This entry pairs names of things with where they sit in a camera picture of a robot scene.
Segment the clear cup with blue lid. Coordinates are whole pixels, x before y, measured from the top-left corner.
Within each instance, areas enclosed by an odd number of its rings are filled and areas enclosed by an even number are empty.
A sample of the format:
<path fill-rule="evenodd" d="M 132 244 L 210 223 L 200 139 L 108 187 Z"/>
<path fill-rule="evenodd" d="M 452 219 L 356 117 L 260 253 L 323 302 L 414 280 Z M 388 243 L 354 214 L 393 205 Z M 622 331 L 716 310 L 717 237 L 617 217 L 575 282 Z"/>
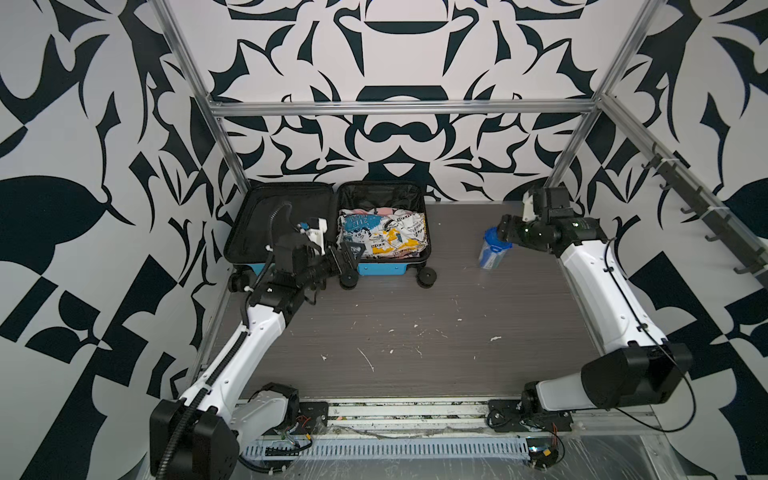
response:
<path fill-rule="evenodd" d="M 499 239 L 496 227 L 491 227 L 483 235 L 483 244 L 478 258 L 478 266 L 484 270 L 496 269 L 503 261 L 513 244 Z"/>

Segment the white blue yellow patterned shirt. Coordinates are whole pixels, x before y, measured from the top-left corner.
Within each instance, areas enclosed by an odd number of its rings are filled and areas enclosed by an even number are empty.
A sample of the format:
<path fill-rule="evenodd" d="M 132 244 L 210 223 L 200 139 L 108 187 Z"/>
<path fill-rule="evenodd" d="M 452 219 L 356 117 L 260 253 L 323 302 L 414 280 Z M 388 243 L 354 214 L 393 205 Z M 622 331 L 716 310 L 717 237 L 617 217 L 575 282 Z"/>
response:
<path fill-rule="evenodd" d="M 343 209 L 337 223 L 338 242 L 359 247 L 362 259 L 414 258 L 429 246 L 424 213 L 390 207 Z"/>

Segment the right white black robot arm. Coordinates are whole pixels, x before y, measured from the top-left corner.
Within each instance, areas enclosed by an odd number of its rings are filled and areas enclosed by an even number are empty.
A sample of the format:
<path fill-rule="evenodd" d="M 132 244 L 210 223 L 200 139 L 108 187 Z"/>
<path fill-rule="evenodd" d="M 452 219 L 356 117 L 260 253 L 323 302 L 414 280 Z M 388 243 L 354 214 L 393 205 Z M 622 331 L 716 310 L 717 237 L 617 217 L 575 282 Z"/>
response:
<path fill-rule="evenodd" d="M 555 432 L 574 411 L 626 413 L 664 404 L 679 385 L 689 385 L 690 350 L 654 324 L 621 272 L 612 239 L 598 220 L 573 210 L 566 188 L 529 190 L 522 215 L 503 216 L 497 237 L 556 258 L 599 356 L 570 375 L 528 383 L 516 406 L 490 413 L 492 429 Z"/>

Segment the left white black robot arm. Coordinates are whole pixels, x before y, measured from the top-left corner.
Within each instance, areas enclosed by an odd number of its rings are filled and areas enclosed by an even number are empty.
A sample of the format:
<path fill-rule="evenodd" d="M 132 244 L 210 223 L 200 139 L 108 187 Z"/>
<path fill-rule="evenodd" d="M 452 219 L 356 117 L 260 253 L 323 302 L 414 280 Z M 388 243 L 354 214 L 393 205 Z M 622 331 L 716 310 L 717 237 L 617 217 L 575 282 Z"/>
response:
<path fill-rule="evenodd" d="M 155 479 L 229 479 L 236 468 L 274 475 L 284 460 L 256 463 L 246 448 L 270 431 L 290 431 L 300 414 L 296 389 L 269 383 L 246 403 L 240 396 L 282 335 L 308 291 L 358 272 L 361 243 L 326 240 L 326 221 L 313 218 L 271 236 L 260 272 L 247 269 L 240 324 L 208 368 L 175 401 L 163 400 L 149 419 L 149 468 Z"/>

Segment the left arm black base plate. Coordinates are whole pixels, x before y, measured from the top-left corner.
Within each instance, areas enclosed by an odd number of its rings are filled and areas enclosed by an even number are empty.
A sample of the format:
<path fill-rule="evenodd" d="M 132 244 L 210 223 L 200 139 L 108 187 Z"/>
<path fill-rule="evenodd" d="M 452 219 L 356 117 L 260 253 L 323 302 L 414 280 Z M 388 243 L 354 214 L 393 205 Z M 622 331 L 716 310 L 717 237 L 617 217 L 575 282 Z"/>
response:
<path fill-rule="evenodd" d="M 318 433 L 326 426 L 330 404 L 326 401 L 300 401 L 290 404 L 282 423 L 263 432 L 264 435 Z"/>

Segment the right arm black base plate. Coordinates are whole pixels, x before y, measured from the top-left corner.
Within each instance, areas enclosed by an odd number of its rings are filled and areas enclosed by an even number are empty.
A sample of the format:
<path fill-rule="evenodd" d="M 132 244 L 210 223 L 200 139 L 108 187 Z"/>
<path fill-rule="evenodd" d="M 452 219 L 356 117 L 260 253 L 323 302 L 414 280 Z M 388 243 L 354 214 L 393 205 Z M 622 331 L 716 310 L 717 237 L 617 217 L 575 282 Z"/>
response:
<path fill-rule="evenodd" d="M 523 406 L 519 399 L 493 399 L 488 402 L 485 417 L 488 428 L 497 433 L 572 431 L 572 416 L 567 411 L 533 411 Z"/>

